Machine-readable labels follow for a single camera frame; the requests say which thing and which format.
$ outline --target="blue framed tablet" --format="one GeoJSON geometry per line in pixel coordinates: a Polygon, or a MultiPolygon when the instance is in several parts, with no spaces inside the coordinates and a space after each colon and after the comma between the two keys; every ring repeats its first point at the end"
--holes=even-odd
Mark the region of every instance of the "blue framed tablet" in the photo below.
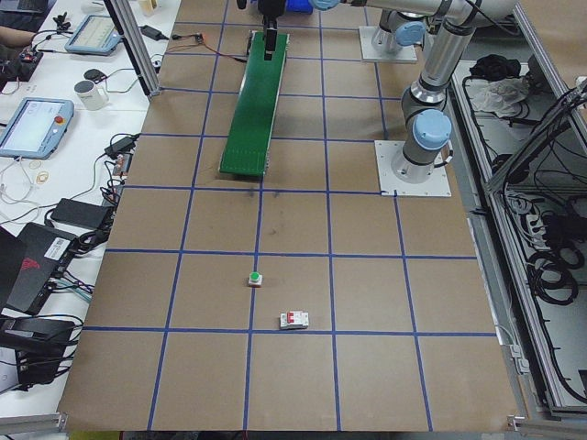
{"type": "Polygon", "coordinates": [[[23,99],[0,135],[0,156],[46,159],[59,145],[72,118],[72,101],[23,99]]]}
{"type": "Polygon", "coordinates": [[[65,50],[84,55],[110,55],[120,36],[109,16],[87,16],[65,44],[65,50]]]}

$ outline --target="white mounting plate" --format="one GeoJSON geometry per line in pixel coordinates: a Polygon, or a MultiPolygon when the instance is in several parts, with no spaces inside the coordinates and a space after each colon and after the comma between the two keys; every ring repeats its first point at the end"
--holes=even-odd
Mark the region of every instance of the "white mounting plate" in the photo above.
{"type": "Polygon", "coordinates": [[[449,179],[444,168],[434,168],[430,178],[424,183],[408,183],[395,176],[392,171],[392,158],[395,152],[404,147],[403,141],[376,140],[375,154],[379,171],[379,187],[382,195],[415,197],[450,197],[449,179]]]}
{"type": "Polygon", "coordinates": [[[418,61],[415,55],[414,46],[406,46],[395,53],[379,52],[371,44],[373,34],[377,30],[375,26],[359,26],[360,49],[364,61],[383,61],[398,63],[416,63],[418,61]]]}

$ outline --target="plastic bag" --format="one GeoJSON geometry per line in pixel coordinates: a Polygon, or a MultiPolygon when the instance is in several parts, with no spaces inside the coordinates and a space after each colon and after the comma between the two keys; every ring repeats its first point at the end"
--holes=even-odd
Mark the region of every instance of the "plastic bag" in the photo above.
{"type": "Polygon", "coordinates": [[[471,99],[475,111],[495,113],[498,117],[516,116],[517,103],[528,96],[528,84],[523,78],[506,78],[489,82],[471,99]]]}

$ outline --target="mug handle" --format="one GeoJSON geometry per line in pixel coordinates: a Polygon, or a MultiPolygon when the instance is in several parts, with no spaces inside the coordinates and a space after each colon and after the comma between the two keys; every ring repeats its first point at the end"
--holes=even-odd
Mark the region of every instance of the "mug handle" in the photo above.
{"type": "Polygon", "coordinates": [[[110,96],[108,96],[108,92],[104,90],[102,87],[96,87],[98,89],[98,93],[102,95],[105,102],[110,101],[110,96]]]}

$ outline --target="white label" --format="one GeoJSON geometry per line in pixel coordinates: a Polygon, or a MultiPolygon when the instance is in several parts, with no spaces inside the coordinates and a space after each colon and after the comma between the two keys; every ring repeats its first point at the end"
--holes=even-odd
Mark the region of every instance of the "white label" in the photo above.
{"type": "Polygon", "coordinates": [[[63,253],[65,250],[67,250],[67,247],[70,245],[70,243],[71,242],[65,238],[55,238],[53,240],[53,244],[49,246],[49,249],[47,249],[47,252],[45,252],[45,258],[54,259],[56,261],[61,259],[63,253]]]}

